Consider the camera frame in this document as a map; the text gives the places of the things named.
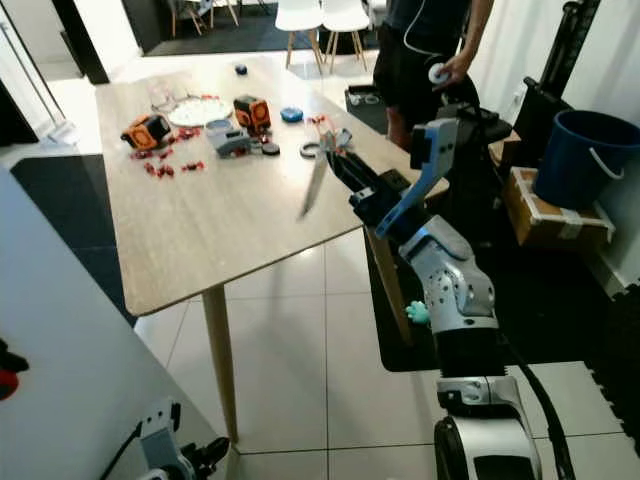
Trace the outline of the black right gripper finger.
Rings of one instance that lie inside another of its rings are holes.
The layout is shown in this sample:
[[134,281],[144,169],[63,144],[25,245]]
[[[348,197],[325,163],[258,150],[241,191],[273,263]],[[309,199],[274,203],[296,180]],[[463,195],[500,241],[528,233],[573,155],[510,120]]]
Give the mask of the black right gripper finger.
[[348,204],[352,209],[360,209],[367,197],[366,165],[330,165],[335,178],[349,191]]
[[333,170],[335,178],[349,191],[365,191],[376,189],[378,174],[357,154],[342,148],[329,148],[326,151],[326,163]]

